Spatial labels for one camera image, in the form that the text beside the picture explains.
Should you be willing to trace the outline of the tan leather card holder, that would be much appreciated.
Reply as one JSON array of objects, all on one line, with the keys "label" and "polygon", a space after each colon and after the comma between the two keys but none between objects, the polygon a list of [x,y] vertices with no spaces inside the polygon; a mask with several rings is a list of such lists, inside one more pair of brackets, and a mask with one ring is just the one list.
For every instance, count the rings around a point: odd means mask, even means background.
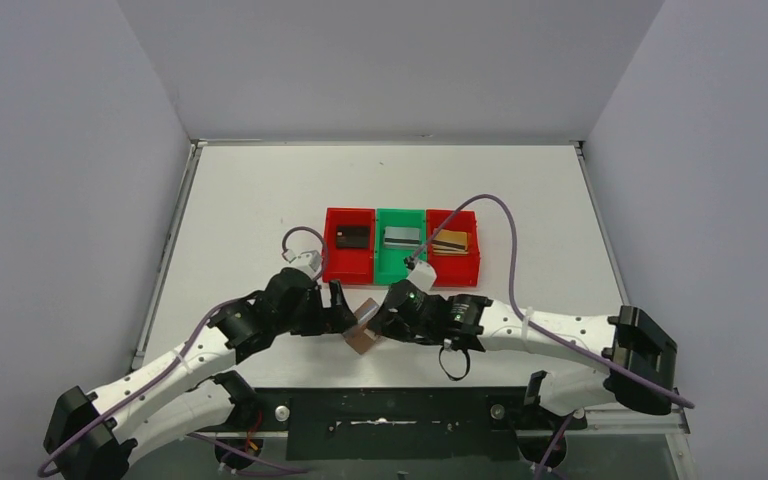
[{"label": "tan leather card holder", "polygon": [[364,355],[370,351],[379,341],[381,336],[371,328],[371,322],[379,310],[379,303],[368,298],[353,314],[356,324],[343,333],[345,343],[358,355]]}]

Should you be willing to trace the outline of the red bin with gold cards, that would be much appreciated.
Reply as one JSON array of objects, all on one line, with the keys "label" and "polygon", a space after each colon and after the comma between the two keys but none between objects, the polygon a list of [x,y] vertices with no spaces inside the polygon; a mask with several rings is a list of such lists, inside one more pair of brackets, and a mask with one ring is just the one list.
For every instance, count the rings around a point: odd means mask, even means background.
[{"label": "red bin with gold cards", "polygon": [[478,242],[477,218],[474,211],[458,212],[451,220],[450,210],[429,209],[426,211],[428,235],[437,230],[466,231],[470,235],[469,252],[466,255],[435,255],[432,245],[428,248],[427,261],[435,269],[436,287],[476,287],[480,275],[481,252]]}]

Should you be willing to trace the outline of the green plastic bin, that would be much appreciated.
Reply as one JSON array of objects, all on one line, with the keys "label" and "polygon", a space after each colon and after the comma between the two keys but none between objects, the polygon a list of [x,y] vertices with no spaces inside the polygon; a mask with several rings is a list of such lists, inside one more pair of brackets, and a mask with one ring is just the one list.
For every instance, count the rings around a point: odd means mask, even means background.
[{"label": "green plastic bin", "polygon": [[376,231],[374,245],[373,280],[375,285],[389,285],[404,279],[409,270],[404,259],[416,246],[397,248],[385,245],[385,230],[387,227],[413,228],[419,232],[420,241],[426,239],[426,213],[415,209],[376,210]]}]

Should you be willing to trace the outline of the red bin with black card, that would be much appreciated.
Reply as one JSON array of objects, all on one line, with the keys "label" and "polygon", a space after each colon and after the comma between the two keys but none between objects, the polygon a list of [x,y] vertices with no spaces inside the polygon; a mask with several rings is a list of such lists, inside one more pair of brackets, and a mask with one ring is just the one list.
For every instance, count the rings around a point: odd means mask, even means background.
[{"label": "red bin with black card", "polygon": [[[371,229],[370,244],[366,250],[337,249],[335,232],[338,225],[368,225]],[[328,249],[328,265],[324,280],[339,280],[350,285],[373,283],[374,233],[376,211],[367,208],[328,208],[325,217],[324,237]]]}]

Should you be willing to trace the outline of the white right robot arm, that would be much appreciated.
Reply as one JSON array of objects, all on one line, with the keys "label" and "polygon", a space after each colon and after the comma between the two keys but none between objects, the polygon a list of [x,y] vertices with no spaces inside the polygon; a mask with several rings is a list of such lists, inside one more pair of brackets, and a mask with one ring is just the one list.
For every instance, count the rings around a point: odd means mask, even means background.
[{"label": "white right robot arm", "polygon": [[540,370],[529,379],[527,402],[557,416],[608,403],[654,416],[691,405],[674,389],[675,340],[638,307],[601,316],[517,310],[480,295],[444,298],[401,280],[370,326],[388,339],[441,351],[519,351],[572,362],[574,370]]}]

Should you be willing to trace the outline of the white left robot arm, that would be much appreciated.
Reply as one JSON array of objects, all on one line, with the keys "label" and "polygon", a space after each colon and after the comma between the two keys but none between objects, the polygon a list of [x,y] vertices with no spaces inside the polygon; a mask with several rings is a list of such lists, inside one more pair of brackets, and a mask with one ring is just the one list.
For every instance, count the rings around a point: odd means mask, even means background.
[{"label": "white left robot arm", "polygon": [[285,267],[262,290],[211,309],[181,345],[90,392],[73,387],[55,404],[37,475],[120,479],[142,455],[207,427],[254,416],[254,389],[235,366],[283,334],[342,334],[357,319],[337,280],[329,303],[307,273]]}]

